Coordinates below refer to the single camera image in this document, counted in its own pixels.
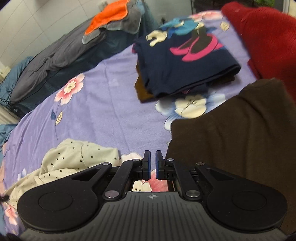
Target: brown clothing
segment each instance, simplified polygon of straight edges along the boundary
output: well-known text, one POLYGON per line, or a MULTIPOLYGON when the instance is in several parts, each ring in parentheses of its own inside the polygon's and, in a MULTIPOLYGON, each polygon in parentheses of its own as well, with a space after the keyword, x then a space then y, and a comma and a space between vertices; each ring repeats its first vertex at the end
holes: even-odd
POLYGON ((296 230, 296 106, 281 81, 258 80, 203 116, 173 121, 171 131, 166 158, 280 191, 288 202, 281 229, 296 230))

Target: red sweater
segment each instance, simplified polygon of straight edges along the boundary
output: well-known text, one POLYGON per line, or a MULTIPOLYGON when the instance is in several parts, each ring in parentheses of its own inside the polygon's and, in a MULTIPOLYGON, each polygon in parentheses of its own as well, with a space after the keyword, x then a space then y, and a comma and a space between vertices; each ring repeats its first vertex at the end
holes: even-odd
POLYGON ((296 19, 269 8, 225 4, 223 14, 241 36, 258 78, 278 78, 296 101, 296 19))

